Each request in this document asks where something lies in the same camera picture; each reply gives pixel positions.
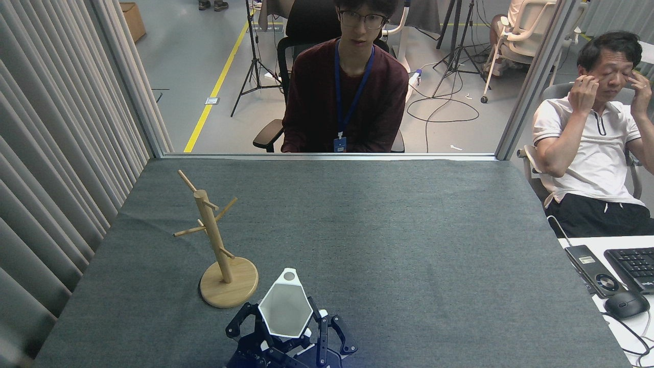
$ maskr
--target tripod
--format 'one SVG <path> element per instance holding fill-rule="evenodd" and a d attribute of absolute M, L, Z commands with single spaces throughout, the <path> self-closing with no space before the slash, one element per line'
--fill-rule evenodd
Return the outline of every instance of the tripod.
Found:
<path fill-rule="evenodd" d="M 230 117 L 234 116 L 234 111 L 236 111 L 236 105 L 239 104 L 239 100 L 241 99 L 241 96 L 246 95 L 246 94 L 248 94 L 250 92 L 254 92 L 256 90 L 263 89 L 263 88 L 278 88 L 279 87 L 277 85 L 275 85 L 275 86 L 262 86 L 261 85 L 261 78 L 259 77 L 259 68 L 258 67 L 264 68 L 268 73 L 270 73 L 270 75 L 274 76 L 275 80 L 278 83 L 281 83 L 281 82 L 279 82 L 279 79 L 277 79 L 277 76 L 275 76 L 275 74 L 272 71 L 270 71 L 270 69 L 266 68 L 266 66 L 261 63 L 261 60 L 259 60 L 259 58 L 256 57 L 256 51 L 254 49 L 254 44 L 255 44 L 254 35 L 253 35 L 253 31 L 252 31 L 252 22 L 253 22 L 253 20 L 252 20 L 252 14 L 250 13 L 250 4 L 248 4 L 248 0 L 245 0 L 245 11 L 247 11 L 247 27 L 248 27 L 248 31 L 250 32 L 250 46 L 252 47 L 252 63 L 250 64 L 250 69 L 248 69 L 247 74 L 245 75 L 245 80 L 243 81 L 243 86 L 241 87 L 241 91 L 239 92 L 238 98 L 236 98 L 236 103 L 234 104 L 234 108 L 232 109 L 232 114 L 230 115 Z M 256 43 L 257 44 L 259 43 L 259 36 L 258 35 L 256 36 Z M 253 88 L 250 88 L 249 90 L 244 92 L 243 90 L 245 89 L 245 84 L 247 83 L 248 80 L 252 79 L 252 74 L 254 74 L 254 79 L 256 80 L 256 86 L 253 87 Z"/>
<path fill-rule="evenodd" d="M 434 94 L 432 94 L 432 97 L 436 96 L 436 92 L 438 91 L 438 88 L 441 86 L 441 83 L 447 78 L 448 76 L 452 75 L 453 73 L 470 73 L 470 74 L 479 74 L 479 77 L 481 78 L 482 81 L 484 80 L 484 77 L 482 76 L 481 70 L 479 70 L 479 67 L 477 64 L 472 60 L 472 56 L 470 56 L 470 53 L 466 50 L 466 48 L 463 46 L 463 42 L 466 40 L 466 33 L 468 32 L 468 27 L 470 26 L 470 19 L 472 18 L 472 9 L 475 6 L 475 0 L 470 0 L 470 6 L 468 8 L 468 17 L 466 18 L 466 24 L 463 27 L 463 35 L 461 37 L 461 43 L 458 44 L 457 47 L 454 47 L 456 44 L 456 34 L 457 34 L 457 28 L 458 28 L 458 22 L 460 19 L 461 15 L 461 0 L 451 0 L 449 8 L 447 9 L 447 16 L 446 19 L 449 19 L 449 15 L 452 11 L 452 6 L 454 5 L 454 2 L 456 1 L 456 10 L 455 10 L 455 20 L 454 20 L 454 28 L 452 30 L 452 50 L 448 55 L 446 55 L 444 58 L 442 58 L 438 63 L 436 63 L 432 68 L 436 69 L 438 65 L 443 63 L 445 60 L 449 59 L 447 62 L 447 69 L 445 70 L 445 73 L 443 74 L 443 77 L 441 78 L 440 82 L 436 86 L 436 89 L 434 90 Z M 443 25 L 443 34 L 445 33 L 445 25 Z M 459 58 L 461 57 L 461 52 L 465 52 L 466 55 L 468 56 L 468 59 L 471 61 L 472 65 L 475 67 L 476 71 L 467 71 L 467 70 L 459 70 L 458 69 L 458 61 Z"/>

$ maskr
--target black pants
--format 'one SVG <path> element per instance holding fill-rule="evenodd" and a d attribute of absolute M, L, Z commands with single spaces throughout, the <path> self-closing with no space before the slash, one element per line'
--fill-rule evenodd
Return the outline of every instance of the black pants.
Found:
<path fill-rule="evenodd" d="M 545 213 L 556 217 L 572 238 L 654 235 L 654 219 L 649 218 L 646 207 L 637 204 L 605 202 L 568 193 L 561 203 L 552 200 Z M 556 221 L 550 219 L 549 224 L 562 238 Z"/>

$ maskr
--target cardboard box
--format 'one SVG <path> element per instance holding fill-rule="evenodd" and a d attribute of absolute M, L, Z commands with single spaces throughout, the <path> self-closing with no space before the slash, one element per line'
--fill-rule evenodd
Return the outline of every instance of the cardboard box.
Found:
<path fill-rule="evenodd" d="M 125 20 L 127 21 L 127 27 L 131 33 L 131 39 L 134 42 L 138 41 L 145 34 L 145 26 L 143 25 L 143 19 L 141 19 L 141 13 L 139 12 L 139 7 L 136 3 L 120 3 L 120 8 L 123 11 Z"/>

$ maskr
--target office chair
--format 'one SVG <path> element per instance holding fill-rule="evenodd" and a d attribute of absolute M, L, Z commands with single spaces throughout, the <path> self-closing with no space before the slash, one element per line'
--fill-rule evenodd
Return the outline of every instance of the office chair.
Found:
<path fill-rule="evenodd" d="M 288 101 L 288 85 L 290 84 L 286 50 L 291 47 L 307 48 L 340 36 L 341 24 L 332 0 L 295 0 L 286 22 L 286 37 L 277 43 L 279 76 L 285 103 Z M 388 44 L 382 39 L 377 38 L 374 43 L 382 50 L 390 52 Z M 273 144 L 283 132 L 282 119 L 275 119 L 261 129 L 252 144 L 257 148 L 265 149 L 266 152 L 274 152 Z M 399 130 L 390 152 L 404 152 L 404 139 Z"/>
<path fill-rule="evenodd" d="M 520 6 L 516 24 L 510 24 L 505 16 L 501 18 L 502 29 L 496 45 L 489 54 L 486 65 L 490 63 L 488 75 L 486 75 L 486 86 L 481 97 L 482 103 L 488 102 L 487 92 L 491 83 L 492 71 L 500 58 L 506 58 L 520 64 L 531 64 L 545 37 L 545 32 L 555 15 L 556 0 L 526 0 Z M 578 25 L 583 20 L 588 4 L 579 2 L 577 12 L 574 14 L 574 21 L 568 26 L 568 31 L 563 40 L 563 45 L 554 63 L 553 74 L 549 84 L 552 85 L 554 77 L 559 68 L 559 62 L 563 49 L 579 42 L 581 30 Z"/>
<path fill-rule="evenodd" d="M 572 83 L 562 83 L 554 84 L 553 86 L 547 87 L 540 95 L 540 100 L 548 100 L 550 98 L 563 98 L 568 95 L 568 92 L 572 89 Z M 630 105 L 631 101 L 634 99 L 634 90 L 629 88 L 623 88 L 620 93 L 615 97 L 615 101 L 620 101 L 625 105 Z M 540 199 L 541 204 L 545 202 L 545 199 L 549 196 L 549 191 L 545 188 L 543 183 L 540 180 L 540 174 L 543 170 L 540 168 L 538 161 L 536 160 L 536 148 L 533 145 L 525 145 L 524 148 L 519 149 L 516 152 L 517 156 L 523 160 L 523 171 L 529 185 L 536 193 L 538 199 Z M 640 199 L 642 194 L 642 183 L 640 181 L 640 170 L 642 164 L 631 155 L 630 152 L 625 151 L 625 160 L 629 166 L 631 179 L 634 185 L 634 191 L 632 195 L 636 199 Z"/>

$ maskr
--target blue lanyard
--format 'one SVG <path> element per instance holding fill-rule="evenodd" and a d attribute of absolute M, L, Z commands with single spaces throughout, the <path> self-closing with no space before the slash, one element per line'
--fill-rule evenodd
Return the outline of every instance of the blue lanyard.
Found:
<path fill-rule="evenodd" d="M 343 131 L 345 131 L 345 127 L 350 122 L 352 113 L 356 109 L 356 105 L 359 102 L 361 93 L 363 92 L 364 86 L 366 85 L 366 82 L 368 81 L 368 77 L 370 76 L 370 71 L 372 70 L 372 62 L 375 59 L 375 47 L 373 46 L 372 52 L 370 54 L 370 59 L 368 59 L 368 63 L 366 64 L 366 72 L 364 73 L 364 77 L 361 80 L 361 83 L 359 84 L 359 88 L 356 90 L 356 94 L 354 95 L 354 99 L 352 100 L 352 105 L 350 105 L 350 111 L 348 111 L 347 115 L 345 115 L 345 118 L 343 118 L 343 103 L 341 101 L 341 66 L 340 66 L 341 58 L 338 55 L 338 44 L 340 42 L 341 40 L 336 41 L 336 50 L 334 52 L 334 77 L 336 78 L 336 113 L 338 118 L 339 138 L 343 136 Z"/>

